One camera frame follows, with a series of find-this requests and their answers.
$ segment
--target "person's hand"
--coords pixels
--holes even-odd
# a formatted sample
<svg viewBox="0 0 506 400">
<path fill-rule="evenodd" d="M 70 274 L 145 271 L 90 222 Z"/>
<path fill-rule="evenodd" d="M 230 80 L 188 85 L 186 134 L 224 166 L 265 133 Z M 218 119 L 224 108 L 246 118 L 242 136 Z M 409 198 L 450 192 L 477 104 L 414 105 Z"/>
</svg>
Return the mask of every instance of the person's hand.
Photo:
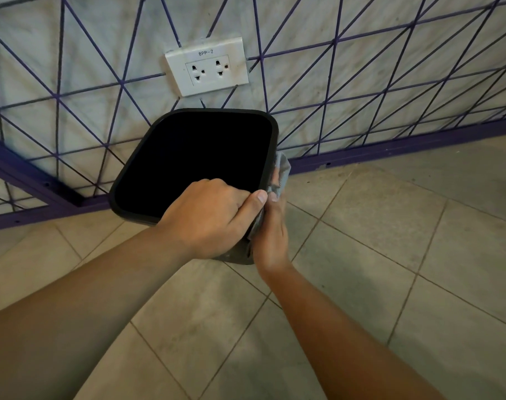
<svg viewBox="0 0 506 400">
<path fill-rule="evenodd" d="M 264 281 L 278 274 L 292 263 L 288 259 L 288 231 L 284 223 L 286 199 L 284 195 L 277 200 L 270 192 L 264 207 L 264 219 L 258 233 L 253 237 L 253 260 Z"/>
<path fill-rule="evenodd" d="M 169 206 L 156 228 L 184 244 L 191 258 L 214 258 L 245 235 L 266 199 L 266 191 L 250 194 L 220 179 L 193 182 Z"/>
</svg>

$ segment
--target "person's left arm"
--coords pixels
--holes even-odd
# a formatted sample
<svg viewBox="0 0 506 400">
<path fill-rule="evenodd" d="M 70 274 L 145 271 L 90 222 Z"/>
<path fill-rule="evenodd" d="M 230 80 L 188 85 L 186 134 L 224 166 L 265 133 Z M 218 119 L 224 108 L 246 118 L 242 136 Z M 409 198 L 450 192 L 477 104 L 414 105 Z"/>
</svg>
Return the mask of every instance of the person's left arm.
<svg viewBox="0 0 506 400">
<path fill-rule="evenodd" d="M 73 398 L 156 290 L 189 260 L 236 244 L 266 197 L 194 182 L 155 227 L 1 310 L 0 398 Z"/>
</svg>

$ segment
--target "floor tile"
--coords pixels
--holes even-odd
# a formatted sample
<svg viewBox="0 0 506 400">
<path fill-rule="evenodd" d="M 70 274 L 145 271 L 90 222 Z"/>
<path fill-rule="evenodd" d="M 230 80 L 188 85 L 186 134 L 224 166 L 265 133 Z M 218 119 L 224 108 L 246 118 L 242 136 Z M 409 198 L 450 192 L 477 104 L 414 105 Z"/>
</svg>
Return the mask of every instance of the floor tile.
<svg viewBox="0 0 506 400">
<path fill-rule="evenodd" d="M 421 274 L 506 322 L 506 222 L 448 202 Z"/>
<path fill-rule="evenodd" d="M 29 224 L 20 227 L 11 227 L 0 230 L 0 256 L 23 240 L 34 225 Z"/>
<path fill-rule="evenodd" d="M 379 341 L 386 342 L 414 274 L 320 222 L 296 268 Z"/>
<path fill-rule="evenodd" d="M 294 258 L 297 251 L 316 224 L 316 218 L 291 205 L 286 205 L 286 227 L 288 229 L 288 256 Z M 253 286 L 265 294 L 269 294 L 270 288 L 264 283 L 253 265 L 228 264 L 236 272 L 247 279 Z"/>
<path fill-rule="evenodd" d="M 0 257 L 0 309 L 67 274 L 80 260 L 54 224 L 36 226 Z"/>
<path fill-rule="evenodd" d="M 114 230 L 114 232 L 109 235 L 101 244 L 99 244 L 95 250 L 93 250 L 86 258 L 84 258 L 78 266 L 81 266 L 82 264 L 93 260 L 104 252 L 107 252 L 111 248 L 116 247 L 118 244 L 127 241 L 148 227 L 149 226 L 145 226 L 144 224 L 123 222 L 121 226 Z"/>
<path fill-rule="evenodd" d="M 326 398 L 283 311 L 267 301 L 202 400 Z"/>
<path fill-rule="evenodd" d="M 75 251 L 84 258 L 122 224 L 123 219 L 108 210 L 65 217 L 54 222 Z"/>
<path fill-rule="evenodd" d="M 506 325 L 421 277 L 390 348 L 449 400 L 506 400 Z"/>
<path fill-rule="evenodd" d="M 354 168 L 348 165 L 291 175 L 285 187 L 286 198 L 319 218 Z"/>
<path fill-rule="evenodd" d="M 444 204 L 445 199 L 432 192 L 360 165 L 323 221 L 415 271 Z"/>
<path fill-rule="evenodd" d="M 223 262 L 194 260 L 133 323 L 191 398 L 198 398 L 266 297 Z"/>
<path fill-rule="evenodd" d="M 373 163 L 400 179 L 506 220 L 506 136 Z"/>
<path fill-rule="evenodd" d="M 187 400 L 131 324 L 97 364 L 75 400 Z"/>
</svg>

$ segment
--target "person's arm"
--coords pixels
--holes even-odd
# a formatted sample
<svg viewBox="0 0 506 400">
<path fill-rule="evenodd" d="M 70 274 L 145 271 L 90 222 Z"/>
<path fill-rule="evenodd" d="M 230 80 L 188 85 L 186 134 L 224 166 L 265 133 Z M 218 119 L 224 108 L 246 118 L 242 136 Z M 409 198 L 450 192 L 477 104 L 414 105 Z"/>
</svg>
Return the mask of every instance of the person's arm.
<svg viewBox="0 0 506 400">
<path fill-rule="evenodd" d="M 162 220 L 0 311 L 0 399 L 73 398 L 144 303 L 183 264 L 230 249 L 266 192 L 195 182 Z"/>
<path fill-rule="evenodd" d="M 412 368 L 308 282 L 288 259 L 284 200 L 270 193 L 253 258 L 329 399 L 443 399 Z"/>
</svg>

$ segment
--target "electrical outlet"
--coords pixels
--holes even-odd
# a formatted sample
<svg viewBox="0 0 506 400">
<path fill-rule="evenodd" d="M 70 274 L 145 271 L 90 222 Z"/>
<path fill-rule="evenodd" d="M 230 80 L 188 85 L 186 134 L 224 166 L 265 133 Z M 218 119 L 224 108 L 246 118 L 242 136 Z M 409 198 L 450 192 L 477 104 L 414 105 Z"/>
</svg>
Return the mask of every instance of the electrical outlet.
<svg viewBox="0 0 506 400">
<path fill-rule="evenodd" d="M 183 47 L 165 58 L 181 96 L 249 83 L 242 38 Z"/>
</svg>

